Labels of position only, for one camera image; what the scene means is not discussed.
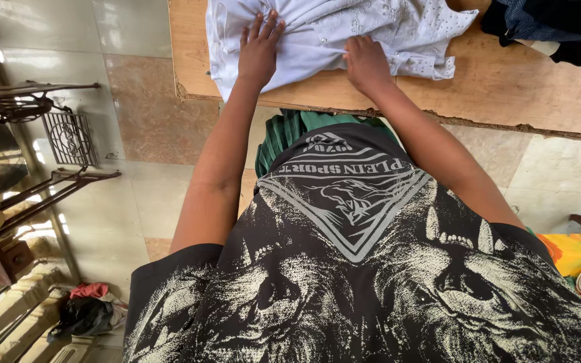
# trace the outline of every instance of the black graphic t-shirt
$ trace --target black graphic t-shirt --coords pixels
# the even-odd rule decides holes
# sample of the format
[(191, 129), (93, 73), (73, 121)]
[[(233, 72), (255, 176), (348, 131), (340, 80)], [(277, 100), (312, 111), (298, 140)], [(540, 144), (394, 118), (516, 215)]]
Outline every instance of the black graphic t-shirt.
[(224, 247), (132, 275), (125, 362), (581, 362), (581, 299), (367, 125), (308, 132)]

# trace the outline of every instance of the left hand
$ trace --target left hand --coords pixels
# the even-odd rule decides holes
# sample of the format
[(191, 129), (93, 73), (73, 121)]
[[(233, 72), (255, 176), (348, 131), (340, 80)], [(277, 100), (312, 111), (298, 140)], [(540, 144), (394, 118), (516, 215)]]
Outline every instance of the left hand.
[(248, 38), (248, 28), (243, 29), (241, 34), (241, 50), (239, 52), (239, 75), (238, 80), (245, 81), (258, 87), (261, 90), (272, 78), (277, 69), (277, 41), (284, 31), (284, 21), (277, 23), (277, 12), (271, 10), (268, 22), (263, 26), (262, 33), (259, 33), (263, 22), (263, 14), (258, 13), (254, 21), (253, 28), (250, 29), (250, 39)]

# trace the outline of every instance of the person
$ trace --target person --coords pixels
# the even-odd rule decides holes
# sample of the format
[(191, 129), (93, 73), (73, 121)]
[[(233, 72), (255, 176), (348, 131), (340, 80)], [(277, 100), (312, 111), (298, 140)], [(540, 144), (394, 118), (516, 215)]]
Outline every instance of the person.
[(359, 122), (295, 135), (237, 220), (284, 30), (262, 22), (244, 29), (171, 254), (132, 275), (124, 361), (581, 362), (580, 297), (368, 36), (346, 42), (348, 78), (406, 152)]

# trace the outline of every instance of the green fabric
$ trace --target green fabric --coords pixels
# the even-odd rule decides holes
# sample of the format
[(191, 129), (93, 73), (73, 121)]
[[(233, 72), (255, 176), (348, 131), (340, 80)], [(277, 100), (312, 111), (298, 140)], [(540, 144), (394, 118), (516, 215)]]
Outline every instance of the green fabric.
[(338, 123), (363, 123), (374, 127), (399, 144), (391, 129), (379, 118), (362, 119), (349, 114), (331, 116), (313, 111), (281, 110), (266, 121), (266, 138), (257, 148), (254, 170), (257, 177), (266, 175), (272, 162), (286, 148), (295, 143), (306, 132)]

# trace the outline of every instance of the white garment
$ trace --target white garment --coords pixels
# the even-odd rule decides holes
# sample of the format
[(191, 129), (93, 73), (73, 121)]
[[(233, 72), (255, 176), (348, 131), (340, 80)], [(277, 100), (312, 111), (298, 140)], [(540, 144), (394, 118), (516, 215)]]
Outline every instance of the white garment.
[(277, 10), (286, 22), (279, 39), (277, 72), (262, 92), (346, 69), (344, 42), (370, 35), (382, 45), (392, 75), (452, 78), (449, 40), (470, 26), (478, 10), (455, 12), (445, 0), (208, 0), (205, 25), (210, 74), (225, 101), (238, 75), (239, 39), (258, 12)]

